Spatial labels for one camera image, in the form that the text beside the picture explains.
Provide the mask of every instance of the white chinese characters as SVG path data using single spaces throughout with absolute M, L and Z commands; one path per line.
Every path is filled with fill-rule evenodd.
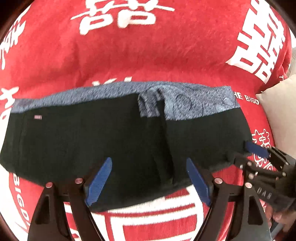
M 254 134 L 252 134 L 252 140 L 255 144 L 259 146 L 271 148 L 269 132 L 266 131 L 266 129 L 263 129 L 262 132 L 255 130 Z M 256 154 L 253 154 L 253 158 L 257 167 L 261 167 L 267 170 L 273 170 L 272 164 L 266 158 L 262 158 L 260 156 L 257 156 Z
M 11 111 L 11 107 L 13 103 L 15 102 L 15 98 L 13 98 L 12 95 L 17 93 L 19 90 L 19 87 L 13 87 L 10 90 L 7 90 L 5 88 L 1 88 L 2 94 L 0 95 L 0 100 L 7 100 L 5 103 L 5 111 L 3 111 L 0 115 L 0 151 L 2 149 L 2 145 L 4 143 L 5 133 L 8 125 L 8 119 Z
M 155 24 L 156 16 L 151 13 L 153 9 L 162 9 L 166 11 L 175 11 L 174 8 L 158 5 L 158 0 L 149 0 L 147 3 L 138 3 L 137 0 L 125 0 L 126 4 L 115 4 L 115 1 L 108 2 L 104 7 L 97 8 L 96 3 L 108 0 L 86 0 L 85 6 L 89 11 L 81 13 L 71 18 L 71 20 L 85 16 L 79 26 L 81 35 L 86 35 L 90 30 L 102 28 L 113 23 L 114 19 L 110 13 L 110 9 L 126 7 L 119 11 L 117 16 L 117 26 L 126 28 L 128 25 L 150 25 Z M 145 11 L 135 11 L 139 7 L 143 7 Z
M 4 70 L 5 68 L 5 58 L 4 52 L 8 54 L 9 49 L 18 43 L 18 37 L 22 34 L 25 28 L 26 21 L 24 21 L 20 25 L 21 18 L 27 13 L 29 7 L 26 8 L 25 11 L 21 13 L 21 15 L 15 20 L 14 24 L 9 29 L 7 35 L 5 36 L 3 42 L 0 44 L 0 60 L 2 60 L 1 68 Z
M 131 79 L 132 79 L 132 77 L 125 77 L 125 78 L 124 78 L 124 82 L 131 82 Z M 104 85 L 105 85 L 105 84 L 111 84 L 111 83 L 113 83 L 115 80 L 117 80 L 117 78 L 108 79 L 108 80 L 105 81 L 103 84 L 104 84 Z M 98 85 L 100 85 L 101 83 L 100 83 L 99 81 L 93 81 L 91 84 L 92 84 L 93 86 L 98 86 Z
M 251 0 L 251 5 L 254 10 L 248 10 L 237 38 L 246 47 L 237 46 L 226 63 L 253 73 L 267 83 L 286 40 L 284 28 L 265 0 Z

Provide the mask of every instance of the small label tag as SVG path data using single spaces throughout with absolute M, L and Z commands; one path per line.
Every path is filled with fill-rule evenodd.
M 42 116 L 41 115 L 34 115 L 34 119 L 36 119 L 36 120 L 42 120 Z

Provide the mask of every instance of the robotic hand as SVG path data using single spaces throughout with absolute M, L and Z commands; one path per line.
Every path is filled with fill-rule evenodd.
M 287 228 L 275 221 L 269 228 L 259 199 L 282 213 L 281 218 L 274 218 L 282 223 L 287 212 L 296 211 L 295 159 L 276 148 L 251 142 L 245 148 L 267 158 L 278 171 L 258 168 L 245 156 L 236 154 L 234 164 L 244 175 L 244 185 L 237 186 L 213 178 L 208 170 L 197 167 L 190 158 L 186 160 L 188 175 L 201 201 L 210 207 L 194 241 L 217 241 L 228 202 L 235 202 L 235 208 L 226 241 L 272 241 L 280 230 Z M 63 202 L 70 202 L 82 241 L 104 241 L 88 206 L 100 195 L 111 168 L 112 160 L 108 158 L 87 177 L 62 185 L 47 183 L 32 218 L 28 241 L 73 241 Z M 283 241 L 294 240 L 295 236 L 296 222 Z

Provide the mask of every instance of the black fabric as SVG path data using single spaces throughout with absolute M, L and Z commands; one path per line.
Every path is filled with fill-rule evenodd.
M 107 157 L 113 167 L 92 211 L 135 205 L 191 184 L 190 157 L 220 170 L 246 154 L 252 136 L 240 108 L 191 120 L 140 117 L 138 94 L 70 106 L 43 107 L 9 117 L 0 164 L 40 185 L 84 177 Z

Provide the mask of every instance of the metal screw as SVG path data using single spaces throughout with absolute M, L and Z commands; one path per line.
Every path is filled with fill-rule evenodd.
M 254 179 L 254 174 L 253 174 L 253 173 L 250 173 L 250 174 L 249 174 L 249 178 L 250 178 L 251 180 L 253 180 L 253 179 Z
M 246 188 L 252 188 L 252 184 L 251 183 L 245 183 Z
M 47 188 L 51 188 L 51 187 L 52 187 L 52 183 L 47 183 L 45 186 L 46 186 Z
M 221 178 L 215 178 L 215 183 L 221 184 L 223 180 Z
M 83 178 L 80 178 L 80 177 L 79 177 L 79 178 L 76 178 L 76 179 L 75 179 L 75 183 L 76 183 L 76 184 L 81 184 L 82 182 L 83 182 Z

